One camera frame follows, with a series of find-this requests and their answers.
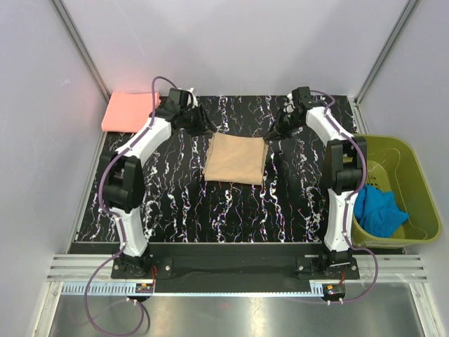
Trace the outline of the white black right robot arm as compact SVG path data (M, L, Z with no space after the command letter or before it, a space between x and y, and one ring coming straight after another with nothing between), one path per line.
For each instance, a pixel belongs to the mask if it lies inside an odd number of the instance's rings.
M283 140L301 127L308 126L326 146L322 179L329 196L328 226L323 239L327 256L319 272L334 278L344 269L352 248L351 226L355 201L367 174L366 141L346 131L326 107L293 107L278 111L265 141Z

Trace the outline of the right aluminium corner post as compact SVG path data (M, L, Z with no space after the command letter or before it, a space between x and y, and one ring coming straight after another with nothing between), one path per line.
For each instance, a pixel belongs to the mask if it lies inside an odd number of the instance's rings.
M406 26L410 22L414 12L416 11L420 3L420 0L406 1L405 6L399 14L385 43L383 44L378 56L376 57L375 62L368 73L368 76L364 80L357 95L354 97L354 102L357 105L360 105L363 102L363 99L366 97L377 76L380 74L385 62L393 51L395 45L398 43L398 40L400 39L402 33L405 31Z

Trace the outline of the aluminium frame rail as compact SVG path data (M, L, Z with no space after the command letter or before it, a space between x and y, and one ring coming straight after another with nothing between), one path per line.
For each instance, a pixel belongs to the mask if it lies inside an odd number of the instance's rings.
M332 286L427 282L414 255L356 256L348 270L319 272L315 256L155 256L148 272L102 255L56 255L47 280L68 294L131 296L322 297Z

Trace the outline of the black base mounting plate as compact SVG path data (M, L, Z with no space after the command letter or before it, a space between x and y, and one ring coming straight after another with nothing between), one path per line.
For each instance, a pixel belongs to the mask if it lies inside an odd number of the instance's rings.
M159 293L292 293L323 278L322 252L319 243L151 243L143 258Z

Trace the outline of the olive green plastic bin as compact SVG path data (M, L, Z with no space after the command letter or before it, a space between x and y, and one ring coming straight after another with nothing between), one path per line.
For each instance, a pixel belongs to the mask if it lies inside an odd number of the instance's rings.
M366 184L392 192L397 206L409 215L389 238L367 233L354 220L354 246L401 249L435 242L441 233L441 219L415 153L407 143L391 136L362 135L367 142Z

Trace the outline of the folded pink t shirt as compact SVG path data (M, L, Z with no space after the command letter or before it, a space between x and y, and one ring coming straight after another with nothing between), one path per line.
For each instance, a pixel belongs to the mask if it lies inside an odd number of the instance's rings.
M104 132L137 133L147 122L160 95L115 91L109 100L101 123Z

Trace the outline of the left aluminium corner post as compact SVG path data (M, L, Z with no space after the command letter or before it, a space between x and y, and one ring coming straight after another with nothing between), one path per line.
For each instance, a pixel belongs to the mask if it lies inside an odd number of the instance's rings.
M79 54L79 57L85 65L88 73L90 74L96 88L101 93L104 101L108 102L111 97L111 93L107 88L107 85L102 78L93 58L91 57L91 54L89 53L83 41L83 38L78 28L76 27L74 19L72 18L71 14L68 11L68 8L65 5L65 2L62 0L50 0L49 2L55 10L55 13L59 17L62 26L64 27L72 45Z

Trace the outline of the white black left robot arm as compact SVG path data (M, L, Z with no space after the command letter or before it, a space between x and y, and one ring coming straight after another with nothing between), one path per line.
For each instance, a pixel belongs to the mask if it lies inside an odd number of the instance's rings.
M179 112L156 109L125 145L112 152L100 180L100 207L115 221L120 239L119 253L130 257L126 267L137 278L146 277L152 268L151 260L143 256L147 249L140 219L146 190L143 166L154 151L179 130L191 136L201 136L212 133L215 127L200 106Z

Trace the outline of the beige t shirt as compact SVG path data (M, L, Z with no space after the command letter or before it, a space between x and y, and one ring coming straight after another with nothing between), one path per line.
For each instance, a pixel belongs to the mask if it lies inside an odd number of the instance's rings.
M214 133L203 175L206 181L262 185L268 145L262 138Z

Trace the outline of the aluminium corner post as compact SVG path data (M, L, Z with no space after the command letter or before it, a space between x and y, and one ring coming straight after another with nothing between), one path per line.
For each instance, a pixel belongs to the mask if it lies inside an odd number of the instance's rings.
M91 54L89 53L83 41L83 38L78 28L76 27L74 19L72 18L71 14L68 11L68 8L65 5L65 2L62 0L50 0L49 2L55 10L55 13L59 17L62 26L64 27L72 45L79 54L79 57L85 65L88 73L90 74L96 88L101 93L104 101L108 102L111 97L111 93L107 88L107 85L102 78L93 58L91 57Z
M406 26L410 22L414 12L416 11L420 3L420 0L406 1L405 6L399 14L385 43L383 44L378 56L376 57L375 62L368 73L368 76L364 80L357 95L354 97L354 102L357 105L360 105L363 102L363 99L366 97L377 76L380 74L385 62L393 51L395 45L398 43L398 40L400 39L402 33L405 31Z

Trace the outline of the blue t shirt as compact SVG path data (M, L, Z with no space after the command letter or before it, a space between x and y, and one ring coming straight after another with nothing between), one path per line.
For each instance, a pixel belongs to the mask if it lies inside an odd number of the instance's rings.
M364 185L359 191L354 216L368 234L381 238L390 238L410 218L397 206L393 192L372 185Z

